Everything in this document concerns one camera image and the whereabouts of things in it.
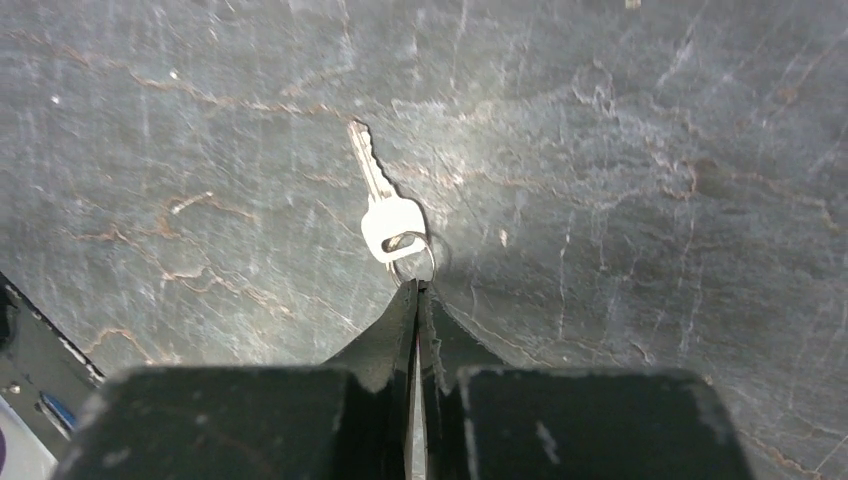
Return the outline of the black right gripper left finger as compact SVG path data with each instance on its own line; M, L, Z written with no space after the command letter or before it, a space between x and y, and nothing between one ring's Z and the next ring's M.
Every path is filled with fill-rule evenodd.
M318 365L147 367L84 404L60 479L407 479L419 286Z

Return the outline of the silver key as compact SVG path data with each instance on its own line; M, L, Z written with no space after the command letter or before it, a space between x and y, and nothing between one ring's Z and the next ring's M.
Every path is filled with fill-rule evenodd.
M368 126L351 120L347 132L368 191L368 207L360 225L369 251L381 263L394 262L422 251L425 241L421 239L404 247L388 246L389 240L411 233L426 235L423 211L415 201L400 196L383 172L373 152Z

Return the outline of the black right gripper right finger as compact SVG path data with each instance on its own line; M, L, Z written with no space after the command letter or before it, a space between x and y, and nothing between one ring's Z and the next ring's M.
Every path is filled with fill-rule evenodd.
M418 293L430 479L750 479L717 392L683 369L504 363Z

